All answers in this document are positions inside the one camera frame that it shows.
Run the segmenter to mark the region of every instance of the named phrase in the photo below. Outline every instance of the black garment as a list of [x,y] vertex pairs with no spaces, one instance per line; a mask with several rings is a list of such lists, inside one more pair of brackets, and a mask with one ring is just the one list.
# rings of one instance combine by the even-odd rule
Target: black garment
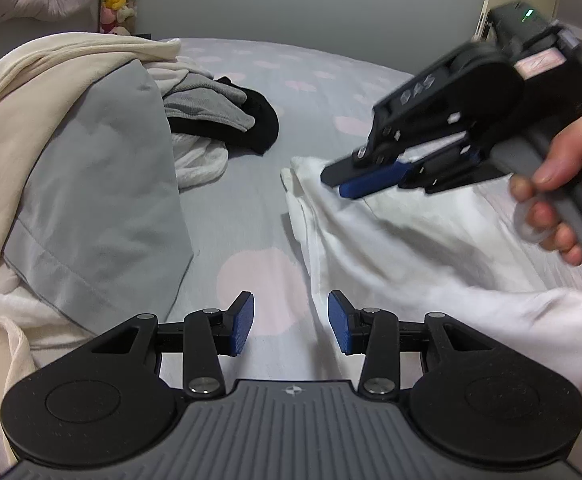
[[234,85],[228,77],[217,80],[219,83],[241,89],[247,100],[240,107],[241,110],[255,119],[255,125],[241,132],[226,124],[213,121],[169,117],[171,132],[174,134],[189,134],[210,139],[222,140],[232,146],[242,146],[263,155],[276,142],[279,124],[276,111],[266,98],[249,88]]

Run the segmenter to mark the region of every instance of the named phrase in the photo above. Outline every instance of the trigger ring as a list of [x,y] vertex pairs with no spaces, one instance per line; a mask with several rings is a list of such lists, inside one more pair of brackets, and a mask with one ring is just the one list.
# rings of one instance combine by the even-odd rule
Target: trigger ring
[[526,223],[526,216],[529,211],[540,200],[546,200],[546,197],[541,193],[525,202],[517,203],[516,209],[513,211],[513,226],[516,229],[517,235],[522,238],[523,241],[529,242],[530,244],[543,242],[555,232],[555,228],[540,230],[531,227]]

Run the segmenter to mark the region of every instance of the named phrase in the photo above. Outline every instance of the gray garment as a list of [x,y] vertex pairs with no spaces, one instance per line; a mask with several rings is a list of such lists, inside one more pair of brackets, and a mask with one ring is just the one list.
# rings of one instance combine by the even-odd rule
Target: gray garment
[[164,111],[167,117],[213,121],[246,132],[255,124],[255,119],[237,106],[246,99],[239,88],[190,73],[164,97]]
[[165,320],[192,256],[162,98],[134,60],[55,130],[4,258],[42,300],[101,333],[140,312]]

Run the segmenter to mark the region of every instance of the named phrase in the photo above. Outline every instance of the polka dot bed sheet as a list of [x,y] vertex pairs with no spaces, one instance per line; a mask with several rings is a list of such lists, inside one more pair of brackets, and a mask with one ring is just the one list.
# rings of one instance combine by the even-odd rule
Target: polka dot bed sheet
[[[261,92],[279,136],[264,156],[229,149],[225,174],[180,195],[194,258],[169,321],[201,308],[227,308],[242,290],[255,319],[226,380],[338,378],[329,334],[314,317],[308,275],[291,231],[280,170],[294,156],[334,159],[365,143],[372,106],[410,75],[295,46],[183,39],[181,54],[215,78]],[[162,377],[181,386],[181,357],[165,355]]]

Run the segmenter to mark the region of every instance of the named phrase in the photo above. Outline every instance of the gray wall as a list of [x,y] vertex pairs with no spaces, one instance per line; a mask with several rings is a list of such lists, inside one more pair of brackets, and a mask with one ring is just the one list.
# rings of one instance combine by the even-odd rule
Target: gray wall
[[33,18],[16,18],[0,23],[0,58],[27,41],[71,30],[96,32],[98,6],[95,3],[61,22],[40,22]]
[[415,72],[471,38],[484,0],[139,0],[138,32],[295,44]]

